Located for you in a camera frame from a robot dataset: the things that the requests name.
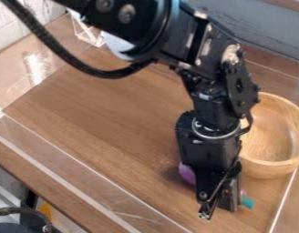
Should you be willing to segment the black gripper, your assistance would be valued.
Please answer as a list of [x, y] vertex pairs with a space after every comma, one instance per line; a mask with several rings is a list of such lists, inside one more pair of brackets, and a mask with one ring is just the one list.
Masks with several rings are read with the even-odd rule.
[[198, 215], [201, 219], [211, 220], [217, 207], [237, 212], [241, 205], [241, 140], [239, 136], [202, 137], [195, 123], [194, 112], [185, 112], [175, 125], [175, 135], [181, 163], [191, 167], [197, 176]]

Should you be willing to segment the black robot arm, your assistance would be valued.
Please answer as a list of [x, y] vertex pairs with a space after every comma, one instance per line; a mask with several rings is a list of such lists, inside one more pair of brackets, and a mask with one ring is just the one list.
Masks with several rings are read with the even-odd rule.
[[241, 138], [252, 130], [260, 86], [233, 32], [185, 0], [56, 2], [106, 33], [110, 50], [130, 62], [122, 70], [102, 71], [72, 59], [74, 67], [120, 78], [161, 63], [181, 77], [194, 105], [175, 125], [181, 174], [194, 181], [202, 218], [210, 219], [217, 208], [237, 211], [244, 203]]

